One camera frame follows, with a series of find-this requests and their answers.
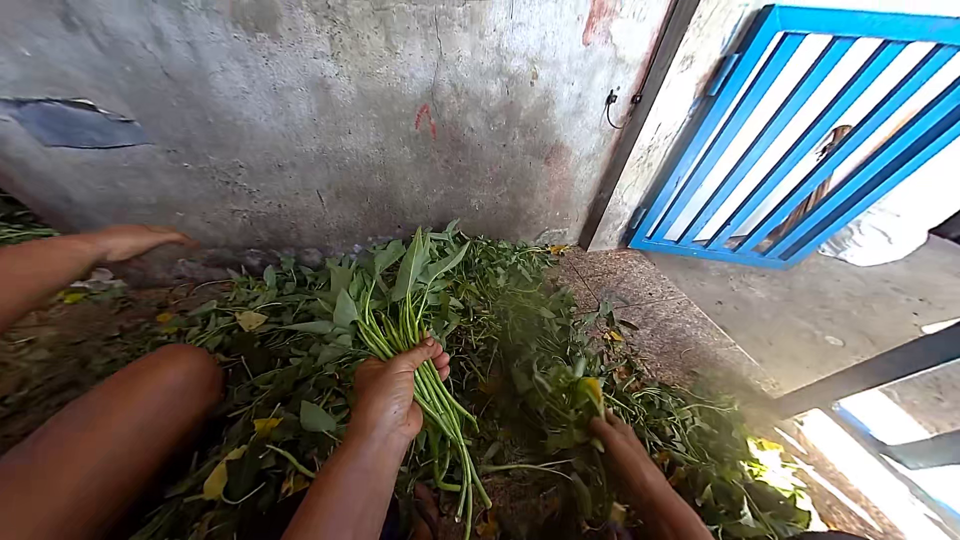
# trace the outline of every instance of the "person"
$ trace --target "person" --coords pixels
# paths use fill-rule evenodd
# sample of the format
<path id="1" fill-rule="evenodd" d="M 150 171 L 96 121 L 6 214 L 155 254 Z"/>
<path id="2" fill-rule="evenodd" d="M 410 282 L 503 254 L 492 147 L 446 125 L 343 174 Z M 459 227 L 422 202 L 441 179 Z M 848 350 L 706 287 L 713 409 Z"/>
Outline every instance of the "person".
<path id="1" fill-rule="evenodd" d="M 32 240 L 0 249 L 0 332 L 82 278 L 95 265 L 126 260 L 188 236 L 142 225 Z M 426 338 L 356 371 L 357 402 L 343 443 L 312 482 L 284 540 L 378 538 L 397 471 L 423 424 L 414 370 L 450 357 Z M 221 400 L 224 374 L 205 350 L 166 345 L 121 369 L 67 405 L 0 458 L 0 523 L 17 540 L 99 538 L 189 442 Z M 590 429 L 623 479 L 630 502 L 665 540 L 708 540 L 700 518 L 671 488 L 631 426 L 608 412 Z M 418 486 L 420 498 L 425 487 Z M 415 538 L 429 538 L 423 520 Z"/>

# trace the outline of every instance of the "plant debris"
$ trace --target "plant debris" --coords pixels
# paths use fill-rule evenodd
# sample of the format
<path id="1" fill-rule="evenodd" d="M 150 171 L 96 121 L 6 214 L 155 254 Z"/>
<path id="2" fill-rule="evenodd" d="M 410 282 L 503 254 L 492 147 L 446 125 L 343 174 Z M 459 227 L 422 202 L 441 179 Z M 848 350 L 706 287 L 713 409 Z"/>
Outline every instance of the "plant debris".
<path id="1" fill-rule="evenodd" d="M 0 246 L 58 234 L 56 230 L 40 223 L 23 203 L 0 190 Z"/>
<path id="2" fill-rule="evenodd" d="M 452 223 L 418 232 L 406 247 L 395 240 L 330 258 L 324 268 L 284 257 L 260 276 L 232 272 L 218 297 L 162 313 L 152 345 L 207 348 L 227 372 L 227 395 L 133 538 L 243 540 L 263 524 L 282 531 L 292 512 L 280 509 L 296 504 L 343 438 L 356 366 L 424 331 L 452 359 L 446 382 L 421 390 L 435 400 L 448 395 L 434 403 L 449 414 L 425 415 L 396 491 L 408 495 L 416 482 L 450 490 L 457 500 L 442 497 L 441 507 L 450 516 L 463 508 L 465 536 L 548 534 L 550 524 L 519 528 L 511 508 L 498 505 L 527 480 L 541 482 L 551 515 L 567 520 L 563 529 L 589 536 L 607 523 L 637 526 L 586 429 L 608 406 L 634 425 L 718 538 L 804 530 L 805 494 L 774 459 L 777 448 L 750 437 L 729 398 L 645 380 L 622 337 L 636 327 L 606 303 L 575 315 L 569 291 L 544 282 L 559 251 L 467 237 Z M 396 335 L 401 325 L 404 336 Z M 389 350 L 370 335 L 374 326 Z M 482 496 L 473 500 L 480 480 L 491 510 L 479 505 Z"/>

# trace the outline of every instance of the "leg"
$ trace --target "leg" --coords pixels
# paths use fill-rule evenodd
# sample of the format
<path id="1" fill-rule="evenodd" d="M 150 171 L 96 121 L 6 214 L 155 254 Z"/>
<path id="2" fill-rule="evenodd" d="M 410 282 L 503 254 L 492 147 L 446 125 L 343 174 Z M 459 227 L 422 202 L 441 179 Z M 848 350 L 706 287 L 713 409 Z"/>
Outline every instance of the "leg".
<path id="1" fill-rule="evenodd" d="M 54 415 L 0 459 L 0 523 L 20 539 L 106 532 L 221 399 L 203 349 L 167 345 Z"/>

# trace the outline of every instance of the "pile of leafy greens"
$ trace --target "pile of leafy greens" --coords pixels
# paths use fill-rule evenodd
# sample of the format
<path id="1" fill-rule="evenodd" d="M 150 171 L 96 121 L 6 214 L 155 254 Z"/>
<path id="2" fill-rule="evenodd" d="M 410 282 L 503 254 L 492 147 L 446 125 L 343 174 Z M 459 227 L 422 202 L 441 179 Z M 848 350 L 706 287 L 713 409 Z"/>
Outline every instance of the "pile of leafy greens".
<path id="1" fill-rule="evenodd" d="M 40 223 L 34 213 L 10 193 L 0 190 L 0 246 L 58 234 Z"/>
<path id="2" fill-rule="evenodd" d="M 453 358 L 446 392 L 476 418 L 476 428 L 457 425 L 478 463 L 473 474 L 549 473 L 540 476 L 563 483 L 584 530 L 599 528 L 623 512 L 607 482 L 602 445 L 590 440 L 586 425 L 612 406 L 717 537 L 785 538 L 805 529 L 810 515 L 796 506 L 799 484 L 759 480 L 767 471 L 752 456 L 732 402 L 633 375 L 636 363 L 621 335 L 632 325 L 609 305 L 574 314 L 569 291 L 544 278 L 560 249 L 469 238 L 455 222 L 422 238 L 414 242 L 425 257 L 422 270 L 412 280 L 403 276 L 413 283 L 404 293 L 416 291 L 419 321 Z M 432 248 L 423 251 L 426 241 Z M 321 269 L 282 258 L 262 276 L 231 273 L 221 298 L 161 318 L 167 340 L 218 357 L 228 389 L 180 479 L 166 486 L 134 538 L 232 540 L 264 524 L 284 528 L 343 438 L 353 370 L 376 356 L 358 322 L 370 306 L 391 309 L 386 283 L 409 273 L 402 268 L 407 249 L 395 240 L 328 259 Z M 451 257 L 456 264 L 444 262 Z M 456 454 L 463 447 L 426 420 L 400 470 L 400 495 L 418 481 L 465 483 L 469 460 Z M 459 466 L 451 465 L 451 454 Z M 466 537 L 475 503 L 468 500 Z"/>

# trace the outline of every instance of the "concrete floor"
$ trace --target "concrete floor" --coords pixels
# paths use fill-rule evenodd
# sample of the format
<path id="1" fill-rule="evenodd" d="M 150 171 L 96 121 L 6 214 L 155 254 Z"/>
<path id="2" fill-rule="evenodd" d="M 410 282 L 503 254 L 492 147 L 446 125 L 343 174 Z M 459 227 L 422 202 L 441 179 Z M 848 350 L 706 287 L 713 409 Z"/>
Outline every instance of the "concrete floor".
<path id="1" fill-rule="evenodd" d="M 789 270 L 646 253 L 739 345 L 779 395 L 960 317 L 960 246 L 931 236 L 909 257 L 860 268 L 814 255 Z M 883 388 L 933 433 L 960 428 L 960 362 Z"/>
<path id="2" fill-rule="evenodd" d="M 637 325 L 624 336 L 658 380 L 707 380 L 742 401 L 765 399 L 757 389 L 771 389 L 750 356 L 639 251 L 569 249 L 550 279 L 571 288 L 582 312 L 607 301 L 617 317 Z"/>

